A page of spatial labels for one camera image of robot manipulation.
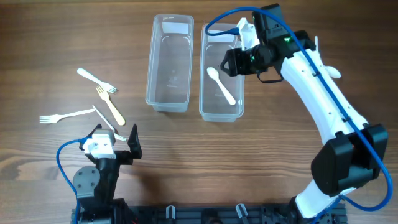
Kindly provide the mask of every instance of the brown tabletop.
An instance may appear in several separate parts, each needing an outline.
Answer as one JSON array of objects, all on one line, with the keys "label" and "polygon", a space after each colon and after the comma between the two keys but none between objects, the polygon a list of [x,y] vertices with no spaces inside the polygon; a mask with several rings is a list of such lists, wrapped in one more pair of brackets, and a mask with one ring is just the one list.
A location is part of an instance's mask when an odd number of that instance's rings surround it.
[{"label": "brown tabletop", "polygon": [[[235,7],[262,7],[274,1],[98,2],[102,1],[0,6],[0,223],[69,222],[75,196],[59,172],[55,153],[66,141],[105,124],[95,113],[56,124],[39,124],[39,116],[94,104],[116,124],[96,85],[76,74],[79,67],[119,89],[112,101],[127,121],[125,126],[115,125],[121,135],[127,137],[132,125],[138,125],[143,157],[121,168],[115,195],[129,205],[286,203],[307,186],[312,179],[310,163],[322,144],[312,117],[289,83],[262,84],[255,75],[247,76],[244,114],[234,123],[205,122],[198,109],[204,23]],[[348,101],[371,124],[382,123],[388,130],[384,162],[396,179],[398,2],[280,4],[293,30],[306,30],[312,39],[319,36],[323,62],[341,72],[335,82]],[[158,113],[145,102],[157,14],[195,19],[186,113]],[[241,17],[251,15],[235,14],[224,22],[237,23]],[[276,77],[273,70],[267,75]],[[118,141],[116,149],[127,146]],[[69,178],[91,165],[77,144],[66,147],[61,160]],[[370,206],[385,192],[381,175],[350,197]],[[348,205],[348,213],[350,223],[394,223],[398,198],[378,212]]]}]

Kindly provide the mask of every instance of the white spoon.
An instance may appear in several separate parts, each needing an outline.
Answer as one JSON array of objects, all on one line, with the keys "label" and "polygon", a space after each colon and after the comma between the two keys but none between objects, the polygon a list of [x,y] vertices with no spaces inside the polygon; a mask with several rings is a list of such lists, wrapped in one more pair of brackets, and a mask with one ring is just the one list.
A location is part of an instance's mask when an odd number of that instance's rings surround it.
[{"label": "white spoon", "polygon": [[213,67],[208,67],[207,68],[207,74],[209,74],[210,78],[214,79],[214,81],[217,82],[218,86],[220,87],[221,91],[224,93],[224,96],[226,100],[228,100],[228,103],[231,105],[236,104],[236,100],[234,97],[229,93],[229,91],[225,88],[225,86],[221,83],[218,75],[218,71],[213,68]]}]

